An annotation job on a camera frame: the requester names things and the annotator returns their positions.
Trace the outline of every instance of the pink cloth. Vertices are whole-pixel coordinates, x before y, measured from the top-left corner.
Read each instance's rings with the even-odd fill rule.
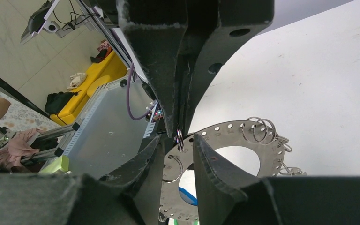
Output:
[[[43,133],[39,129],[30,129],[17,134],[9,140],[9,143],[0,150],[0,169],[10,171],[13,166],[24,167],[20,161],[21,157],[29,156],[39,152],[39,149],[33,149],[27,141],[36,133]]]
[[[97,48],[98,52],[101,52],[103,49],[108,49],[110,47],[110,43],[108,41],[105,41],[100,44],[100,46]]]

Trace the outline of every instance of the black cable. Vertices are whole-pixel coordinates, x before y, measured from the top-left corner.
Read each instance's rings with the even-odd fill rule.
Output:
[[[62,23],[62,24],[64,24],[64,25],[68,25],[69,23],[71,23],[71,22],[73,21],[72,14],[74,14],[74,17],[75,17],[75,25],[74,25],[74,26],[76,26],[76,25],[78,25],[79,23],[82,23],[82,22],[84,21],[84,20],[82,20],[81,22],[77,23],[77,22],[76,22],[76,16],[99,15],[99,14],[96,14],[96,13],[90,13],[90,14],[79,14],[79,13],[76,13],[76,12],[75,12],[75,9],[74,9],[74,5],[72,4],[72,1],[71,1],[71,0],[69,0],[69,3],[71,4],[71,8],[72,8],[72,12],[69,13],[69,14],[70,14],[70,17],[71,17],[71,20],[70,20],[69,22],[62,22],[62,21],[60,21],[60,20],[57,18],[55,11],[53,11],[53,15],[54,15],[54,17],[56,18],[56,20],[57,20],[59,23]]]
[[[89,18],[90,18],[90,17],[92,17],[92,16],[96,16],[96,14],[94,14],[94,15],[90,14],[90,15],[89,15],[89,16],[87,16],[85,19],[81,20],[79,23],[75,23],[75,24],[73,24],[73,26],[76,26],[76,25],[81,24],[83,21],[85,21],[85,20],[89,19]],[[65,31],[65,30],[69,30],[69,29],[72,29],[72,27],[70,26],[69,28],[63,29],[63,31]]]
[[[56,20],[59,22],[59,23],[62,23],[62,24],[67,24],[67,23],[69,23],[69,22],[61,22],[58,18],[57,18],[57,16],[56,16],[56,13],[53,11],[53,15],[54,15],[54,18],[56,18]]]
[[[71,4],[72,12],[75,14],[76,12],[75,12],[75,9],[74,9],[74,5],[72,4],[72,1],[69,0],[69,3]]]

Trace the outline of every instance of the floor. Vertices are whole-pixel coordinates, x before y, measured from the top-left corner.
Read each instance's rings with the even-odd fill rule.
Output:
[[[65,91],[71,75],[86,71],[90,56],[97,55],[104,40],[102,34],[82,26],[64,38],[43,31],[20,45],[28,18],[43,2],[0,0],[0,77],[41,109],[48,94]],[[60,1],[55,9],[62,22],[70,20],[70,11],[69,1]]]
[[[5,116],[0,120],[0,127],[7,127],[13,131],[25,131],[38,128],[43,131],[59,127],[49,118],[28,108],[24,104],[0,92],[0,97],[10,101],[11,106]]]

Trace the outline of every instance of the green object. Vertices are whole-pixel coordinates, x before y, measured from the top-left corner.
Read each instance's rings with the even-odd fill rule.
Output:
[[[54,174],[68,172],[69,159],[65,155],[61,155],[52,163],[50,163],[43,170],[39,171],[39,174]]]
[[[174,225],[179,225],[179,223],[177,222],[177,220],[174,220]]]

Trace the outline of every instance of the white backdrop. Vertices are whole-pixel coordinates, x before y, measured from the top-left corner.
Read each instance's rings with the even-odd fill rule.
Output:
[[[288,165],[360,175],[360,0],[246,43],[207,90],[191,131],[249,116],[271,119],[290,139]]]

